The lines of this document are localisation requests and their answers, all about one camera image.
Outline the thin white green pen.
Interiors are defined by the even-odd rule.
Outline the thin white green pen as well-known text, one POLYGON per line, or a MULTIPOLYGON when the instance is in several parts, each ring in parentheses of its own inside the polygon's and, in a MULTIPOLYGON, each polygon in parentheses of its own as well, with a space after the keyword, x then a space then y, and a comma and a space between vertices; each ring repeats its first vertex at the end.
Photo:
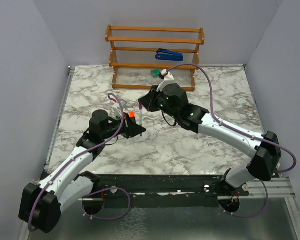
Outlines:
POLYGON ((142 120, 143 120, 143 115, 142 115, 142 110, 139 110, 139 125, 142 127, 142 120))

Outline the black orange highlighter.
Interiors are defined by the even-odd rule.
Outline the black orange highlighter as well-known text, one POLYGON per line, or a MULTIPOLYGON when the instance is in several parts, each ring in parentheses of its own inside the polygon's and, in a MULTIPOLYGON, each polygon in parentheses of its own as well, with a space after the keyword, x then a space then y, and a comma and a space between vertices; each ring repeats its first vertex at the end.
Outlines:
POLYGON ((130 119, 131 119, 131 121, 132 121, 133 123, 136 123, 136 116, 135 116, 135 117, 130 117, 130 119))

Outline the orange highlighter cap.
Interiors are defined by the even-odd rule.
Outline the orange highlighter cap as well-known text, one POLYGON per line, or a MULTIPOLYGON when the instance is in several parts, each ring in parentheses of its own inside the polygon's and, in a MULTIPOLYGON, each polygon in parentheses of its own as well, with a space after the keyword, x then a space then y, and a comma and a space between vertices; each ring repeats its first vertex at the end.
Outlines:
POLYGON ((134 111, 131 111, 130 113, 129 113, 129 116, 131 117, 131 118, 134 118, 136 115, 135 115, 135 112, 134 111))

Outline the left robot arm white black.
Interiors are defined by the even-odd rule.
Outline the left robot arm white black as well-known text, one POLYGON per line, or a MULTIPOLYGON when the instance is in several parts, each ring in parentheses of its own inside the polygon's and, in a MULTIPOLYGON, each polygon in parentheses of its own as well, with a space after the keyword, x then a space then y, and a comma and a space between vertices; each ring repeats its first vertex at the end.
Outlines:
POLYGON ((83 196, 96 197, 98 182, 80 176, 104 150, 107 142, 118 135, 129 139, 146 132, 133 117, 124 113, 121 119, 109 117, 105 110, 92 113, 89 128, 78 140, 70 156, 39 183, 29 183, 22 192, 18 217, 33 232, 51 232, 62 213, 83 196))

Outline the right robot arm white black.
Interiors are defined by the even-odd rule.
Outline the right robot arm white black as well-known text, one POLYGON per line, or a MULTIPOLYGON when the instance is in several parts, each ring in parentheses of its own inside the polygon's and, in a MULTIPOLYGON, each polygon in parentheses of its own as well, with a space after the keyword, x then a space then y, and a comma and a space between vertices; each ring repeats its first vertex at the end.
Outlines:
POLYGON ((219 184, 224 195, 232 195, 238 187, 254 179, 265 182, 272 179, 282 156, 278 136, 274 132, 261 134, 213 118, 209 110, 189 103, 186 91, 177 83, 166 85, 162 91, 157 91, 154 85, 138 102, 147 111, 161 111, 174 118, 181 128, 216 138, 251 159, 246 164, 227 170, 219 184))

